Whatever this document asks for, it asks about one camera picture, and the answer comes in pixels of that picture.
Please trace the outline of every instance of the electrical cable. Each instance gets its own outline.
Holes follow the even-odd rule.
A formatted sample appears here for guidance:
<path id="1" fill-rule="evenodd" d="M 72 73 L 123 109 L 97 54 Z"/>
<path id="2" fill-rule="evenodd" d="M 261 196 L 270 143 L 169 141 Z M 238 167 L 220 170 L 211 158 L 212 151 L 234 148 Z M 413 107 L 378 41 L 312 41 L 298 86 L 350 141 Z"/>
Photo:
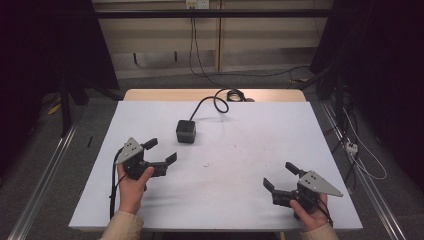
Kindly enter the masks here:
<path id="1" fill-rule="evenodd" d="M 327 204 L 324 203 L 324 201 L 322 201 L 321 199 L 319 199 L 318 201 L 321 202 L 325 209 L 327 209 L 327 211 L 325 211 L 321 206 L 319 206 L 318 203 L 312 201 L 312 199 L 310 199 L 308 196 L 306 196 L 305 194 L 299 192 L 299 194 L 302 195 L 302 197 L 304 197 L 306 200 L 308 200 L 310 203 L 312 203 L 320 212 L 322 212 L 328 219 L 328 223 L 331 225 L 331 227 L 333 227 L 333 219 L 331 219 L 330 217 L 330 211 L 328 210 Z"/>
<path id="2" fill-rule="evenodd" d="M 229 106 L 228 106 L 227 102 L 226 102 L 224 99 L 217 97 L 218 93 L 216 93 L 216 94 L 215 94 L 215 96 L 209 96 L 209 97 L 205 97 L 205 98 L 203 98 L 203 99 L 199 102 L 199 104 L 197 105 L 197 107 L 196 107 L 196 109 L 194 110 L 193 114 L 191 115 L 191 117 L 190 117 L 190 121 L 193 119 L 193 117 L 194 117 L 194 115 L 196 114 L 197 110 L 199 110 L 200 105 L 201 105 L 201 104 L 202 104 L 205 100 L 207 100 L 207 99 L 213 99 L 213 100 L 214 100 L 214 101 L 213 101 L 213 104 L 214 104 L 214 106 L 215 106 L 215 108 L 216 108 L 216 110 L 217 110 L 218 112 L 220 112 L 220 113 L 227 113 L 227 112 L 230 110 L 230 108 L 229 108 Z M 221 101 L 222 103 L 224 103 L 224 105 L 227 107 L 227 109 L 226 109 L 226 110 L 224 110 L 224 111 L 223 111 L 223 110 L 221 110 L 221 109 L 219 109 L 218 105 L 216 104 L 216 100 L 219 100 L 219 101 Z"/>
<path id="3" fill-rule="evenodd" d="M 126 176 L 126 174 L 119 179 L 118 183 L 115 185 L 115 172 L 116 172 L 116 160 L 118 159 L 119 154 L 122 152 L 124 148 L 118 150 L 118 152 L 115 155 L 115 158 L 113 159 L 113 166 L 112 166 L 112 190 L 110 193 L 110 205 L 109 205 L 109 216 L 110 219 L 112 219 L 113 215 L 115 215 L 115 199 L 116 199 L 116 190 L 118 189 L 118 184 L 121 182 L 122 179 Z"/>
<path id="4" fill-rule="evenodd" d="M 194 40 L 194 42 L 196 44 L 197 60 L 199 62 L 200 69 L 202 70 L 203 75 L 195 73 L 194 70 L 193 70 L 193 67 L 191 65 L 191 53 L 193 51 L 193 40 Z M 220 87 L 223 87 L 223 88 L 226 88 L 226 89 L 229 89 L 230 88 L 230 87 L 228 87 L 228 86 L 226 86 L 224 84 L 217 83 L 217 82 L 213 81 L 210 78 L 210 76 L 205 73 L 205 70 L 203 69 L 202 62 L 200 61 L 199 46 L 197 44 L 196 20 L 194 18 L 191 18 L 191 44 L 190 44 L 189 65 L 190 65 L 190 70 L 193 73 L 193 75 L 198 76 L 198 77 L 205 77 L 206 79 L 208 79 L 208 81 L 210 83 L 216 84 L 216 85 L 218 85 Z"/>
<path id="5" fill-rule="evenodd" d="M 198 74 L 198 73 L 194 72 L 193 67 L 191 65 L 191 62 L 192 62 L 191 61 L 191 58 L 192 58 L 192 51 L 193 51 L 193 41 L 194 41 L 195 46 L 196 46 L 197 59 L 198 59 L 199 66 L 200 66 L 200 69 L 202 71 L 202 74 Z M 190 65 L 190 71 L 193 73 L 193 75 L 198 76 L 198 77 L 205 77 L 205 78 L 208 79 L 209 82 L 211 82 L 213 84 L 216 84 L 216 85 L 219 85 L 221 87 L 227 88 L 227 89 L 230 89 L 230 87 L 225 86 L 224 84 L 217 83 L 217 82 L 213 81 L 212 79 L 210 79 L 210 77 L 212 77 L 212 76 L 271 77 L 271 76 L 278 76 L 278 75 L 282 75 L 282 74 L 285 74 L 285 73 L 289 73 L 290 74 L 290 85 L 287 88 L 290 88 L 292 82 L 294 81 L 292 79 L 291 72 L 293 70 L 300 69 L 300 68 L 309 68 L 309 66 L 298 66 L 298 67 L 293 67 L 293 68 L 291 68 L 289 70 L 285 70 L 285 71 L 282 71 L 282 72 L 271 73 L 271 74 L 264 74 L 264 75 L 240 74 L 240 73 L 213 73 L 213 74 L 206 74 L 205 71 L 204 71 L 204 69 L 203 69 L 202 62 L 200 60 L 199 46 L 198 46 L 198 43 L 197 43 L 196 20 L 194 18 L 191 18 L 191 44 L 190 44 L 190 54 L 189 54 L 189 65 Z"/>
<path id="6" fill-rule="evenodd" d="M 383 169 L 384 171 L 384 176 L 383 177 L 376 177 L 374 175 L 372 175 L 371 173 L 369 173 L 361 164 L 358 163 L 358 161 L 355 159 L 355 157 L 350 153 L 349 155 L 352 157 L 352 160 L 358 165 L 358 167 L 364 171 L 369 177 L 374 178 L 376 180 L 384 180 L 387 177 L 387 172 L 386 169 L 384 168 L 383 164 L 381 164 L 381 162 L 378 160 L 378 158 L 365 146 L 365 144 L 361 141 L 361 139 L 359 138 L 358 134 L 356 133 L 356 131 L 353 129 L 353 124 L 350 121 L 349 115 L 347 114 L 346 110 L 343 108 L 343 111 L 347 117 L 347 120 L 349 121 L 350 126 L 352 127 L 353 133 L 355 134 L 355 136 L 357 137 L 359 143 L 361 143 L 361 145 L 374 157 L 374 159 L 377 161 L 377 163 L 380 165 L 380 167 Z"/>

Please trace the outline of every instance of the metal rail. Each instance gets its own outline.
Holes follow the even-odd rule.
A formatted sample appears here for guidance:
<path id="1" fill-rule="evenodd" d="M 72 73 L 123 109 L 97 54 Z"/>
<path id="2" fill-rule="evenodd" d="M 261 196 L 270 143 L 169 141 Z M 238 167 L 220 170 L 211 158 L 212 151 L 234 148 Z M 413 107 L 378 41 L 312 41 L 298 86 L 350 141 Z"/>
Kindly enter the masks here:
<path id="1" fill-rule="evenodd" d="M 60 139 L 53 156 L 50 158 L 50 162 L 47 165 L 46 170 L 43 173 L 37 187 L 31 195 L 31 198 L 27 202 L 24 210 L 19 216 L 18 221 L 10 233 L 8 240 L 24 240 L 28 235 L 32 223 L 43 204 L 46 193 L 51 185 L 51 182 L 57 172 L 57 169 L 65 156 L 66 150 L 72 141 L 75 134 L 78 122 L 81 120 L 83 111 L 76 114 L 74 123 L 71 125 L 68 133 Z"/>
<path id="2" fill-rule="evenodd" d="M 342 133 L 339 130 L 339 127 L 337 126 L 337 122 L 334 119 L 335 112 L 333 108 L 331 107 L 331 104 L 321 102 L 321 106 L 324 109 L 325 114 L 327 115 L 328 121 L 330 122 L 331 126 L 335 129 L 337 138 L 339 141 L 342 139 Z M 349 161 L 352 164 L 353 159 L 349 157 Z M 364 164 L 362 163 L 361 158 L 358 157 L 357 162 L 362 165 L 362 167 L 365 169 Z M 387 204 L 386 200 L 384 200 L 383 195 L 378 190 L 377 186 L 375 185 L 373 179 L 365 174 L 358 165 L 355 165 L 355 173 L 357 174 L 359 180 L 361 181 L 365 192 L 367 193 L 372 205 L 374 206 L 377 215 L 380 217 L 381 222 L 383 223 L 384 227 L 386 228 L 387 233 L 389 234 L 390 238 L 392 240 L 406 240 L 405 234 L 402 232 L 402 229 L 396 220 L 395 215 L 393 214 L 392 210 L 390 209 L 390 206 Z"/>
<path id="3" fill-rule="evenodd" d="M 98 10 L 96 12 L 44 11 L 41 16 L 71 18 L 328 18 L 353 12 L 332 9 L 176 9 L 176 10 Z"/>

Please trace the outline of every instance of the white table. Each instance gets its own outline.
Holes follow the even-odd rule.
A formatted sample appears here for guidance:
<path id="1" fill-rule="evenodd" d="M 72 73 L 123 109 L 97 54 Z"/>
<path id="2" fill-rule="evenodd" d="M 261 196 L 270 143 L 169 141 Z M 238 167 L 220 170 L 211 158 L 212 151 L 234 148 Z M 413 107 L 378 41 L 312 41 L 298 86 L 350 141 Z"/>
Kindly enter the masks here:
<path id="1" fill-rule="evenodd" d="M 336 230 L 362 225 L 308 102 L 229 103 L 227 114 L 205 102 L 194 117 L 194 144 L 177 142 L 178 120 L 188 119 L 197 101 L 120 102 L 69 224 L 99 231 L 109 222 L 113 158 L 134 137 L 140 143 L 158 138 L 145 160 L 164 161 L 177 152 L 167 176 L 152 178 L 139 216 L 151 231 L 270 231 L 299 229 L 290 208 L 272 204 L 263 187 L 266 177 L 277 189 L 296 189 L 292 162 L 315 170 L 342 198 L 329 197 Z"/>

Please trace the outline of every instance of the black cube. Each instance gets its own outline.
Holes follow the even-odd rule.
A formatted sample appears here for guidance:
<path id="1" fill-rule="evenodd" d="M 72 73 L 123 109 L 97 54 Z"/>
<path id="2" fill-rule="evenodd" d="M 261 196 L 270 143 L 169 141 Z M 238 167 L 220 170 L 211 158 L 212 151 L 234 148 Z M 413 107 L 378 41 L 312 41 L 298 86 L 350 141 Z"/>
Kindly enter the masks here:
<path id="1" fill-rule="evenodd" d="M 194 143 L 196 138 L 196 123 L 180 120 L 177 125 L 177 139 L 179 143 Z"/>

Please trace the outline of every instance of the black cable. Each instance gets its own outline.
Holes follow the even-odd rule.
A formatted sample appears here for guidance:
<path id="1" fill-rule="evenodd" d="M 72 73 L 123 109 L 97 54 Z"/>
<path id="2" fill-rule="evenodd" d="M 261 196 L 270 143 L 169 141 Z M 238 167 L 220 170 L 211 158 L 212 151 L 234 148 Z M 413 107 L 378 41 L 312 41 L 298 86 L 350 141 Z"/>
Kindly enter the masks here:
<path id="1" fill-rule="evenodd" d="M 193 67 L 191 65 L 191 54 L 193 51 L 193 41 L 195 42 L 195 46 L 196 46 L 196 52 L 197 52 L 197 60 L 199 62 L 200 65 L 200 69 L 202 70 L 203 74 L 198 74 L 195 73 L 193 70 Z M 289 70 L 285 70 L 282 72 L 278 72 L 278 73 L 271 73 L 271 74 L 264 74 L 264 75 L 255 75 L 255 74 L 240 74 L 240 73 L 214 73 L 214 74 L 206 74 L 204 69 L 203 69 L 203 65 L 202 62 L 200 60 L 200 54 L 199 54 L 199 46 L 197 43 L 197 29 L 196 29 L 196 20 L 194 18 L 191 18 L 191 44 L 190 44 L 190 54 L 189 54 L 189 65 L 190 65 L 190 71 L 193 73 L 193 75 L 198 76 L 198 77 L 205 77 L 208 79 L 209 82 L 219 85 L 221 87 L 227 88 L 229 89 L 230 87 L 224 85 L 224 84 L 220 84 L 217 83 L 215 81 L 213 81 L 212 79 L 210 79 L 210 77 L 212 76 L 244 76 L 244 77 L 271 77 L 271 76 L 278 76 L 278 75 L 282 75 L 285 73 L 289 73 L 290 74 L 290 85 L 287 88 L 291 87 L 291 84 L 293 82 L 292 76 L 291 76 L 291 72 L 295 69 L 299 69 L 299 68 L 309 68 L 309 66 L 298 66 L 298 67 L 293 67 Z"/>
<path id="2" fill-rule="evenodd" d="M 217 97 L 216 95 L 215 95 L 215 96 L 205 97 L 205 98 L 203 98 L 203 99 L 202 99 L 202 101 L 200 101 L 200 102 L 199 102 L 199 104 L 197 105 L 196 110 L 194 110 L 193 114 L 192 114 L 192 115 L 191 115 L 191 117 L 190 117 L 190 121 L 193 119 L 193 117 L 194 117 L 194 115 L 196 114 L 197 110 L 199 109 L 200 105 L 201 105 L 201 104 L 202 104 L 205 100 L 207 100 L 207 99 L 211 99 L 211 98 L 213 98 L 213 99 L 214 99 L 213 104 L 215 105 L 215 108 L 216 108 L 216 110 L 218 110 L 218 112 L 220 112 L 220 113 L 227 113 L 227 112 L 230 110 L 230 109 L 229 109 L 229 107 L 228 107 L 227 102 L 226 102 L 224 99 L 219 98 L 219 97 Z M 222 111 L 221 109 L 219 109 L 218 105 L 216 105 L 216 100 L 219 100 L 219 101 L 223 102 L 223 103 L 224 103 L 224 105 L 227 107 L 227 110 Z"/>
<path id="3" fill-rule="evenodd" d="M 192 53 L 192 51 L 193 51 L 193 40 L 195 41 L 195 44 L 196 44 L 197 60 L 198 60 L 198 62 L 199 62 L 200 69 L 202 70 L 203 75 L 195 73 L 195 72 L 193 71 L 193 67 L 191 66 L 191 53 Z M 213 80 L 209 77 L 209 75 L 207 75 L 207 74 L 205 73 L 205 70 L 203 69 L 202 62 L 200 61 L 199 46 L 198 46 L 198 44 L 197 44 L 196 20 L 195 20 L 194 18 L 191 18 L 191 44 L 190 44 L 189 64 L 190 64 L 190 70 L 191 70 L 191 72 L 193 73 L 193 75 L 198 76 L 198 77 L 205 77 L 205 78 L 206 78 L 206 79 L 208 79 L 208 81 L 209 81 L 210 83 L 212 83 L 212 84 L 216 84 L 216 85 L 218 85 L 218 86 L 220 86 L 220 87 L 227 88 L 227 89 L 229 88 L 228 86 L 226 86 L 226 85 L 224 85 L 224 84 L 220 84 L 220 83 L 217 83 L 217 82 L 213 81 Z"/>
<path id="4" fill-rule="evenodd" d="M 324 209 L 322 209 L 321 206 L 319 206 L 318 203 L 312 201 L 312 199 L 310 199 L 308 196 L 306 196 L 305 194 L 299 192 L 299 194 L 302 195 L 302 197 L 304 197 L 306 200 L 308 200 L 310 203 L 312 203 L 320 212 L 322 212 L 328 219 L 328 223 L 331 225 L 331 227 L 333 227 L 333 219 L 331 219 L 330 217 L 330 211 L 328 210 L 327 204 L 324 203 L 324 201 L 322 201 L 321 199 L 318 199 L 319 202 L 321 202 L 325 209 L 327 209 L 327 211 L 325 211 Z"/>
<path id="5" fill-rule="evenodd" d="M 110 219 L 112 219 L 113 215 L 115 215 L 115 199 L 116 199 L 116 190 L 118 188 L 118 184 L 119 182 L 126 176 L 126 174 L 119 179 L 118 183 L 115 185 L 115 172 L 116 172 L 116 160 L 118 159 L 119 154 L 122 152 L 122 149 L 124 149 L 123 147 L 121 149 L 118 150 L 118 152 L 115 155 L 115 158 L 113 159 L 113 166 L 112 166 L 112 190 L 110 193 L 110 205 L 109 205 L 109 216 Z"/>

